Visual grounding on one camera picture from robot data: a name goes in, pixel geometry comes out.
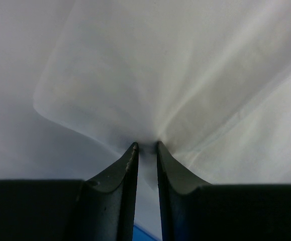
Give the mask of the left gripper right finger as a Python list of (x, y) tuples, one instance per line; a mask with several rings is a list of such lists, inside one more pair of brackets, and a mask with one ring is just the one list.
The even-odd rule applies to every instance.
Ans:
[(213, 185), (157, 144), (163, 240), (291, 240), (291, 185)]

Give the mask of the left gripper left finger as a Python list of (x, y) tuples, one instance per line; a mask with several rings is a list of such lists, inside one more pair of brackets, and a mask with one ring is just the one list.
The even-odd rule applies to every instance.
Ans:
[(0, 180), (0, 240), (131, 240), (139, 147), (88, 180)]

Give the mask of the white t-shirt with robot print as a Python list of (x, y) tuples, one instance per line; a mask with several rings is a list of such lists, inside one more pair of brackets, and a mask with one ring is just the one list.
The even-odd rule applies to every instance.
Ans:
[(291, 1), (76, 1), (34, 93), (112, 152), (212, 183), (291, 182)]

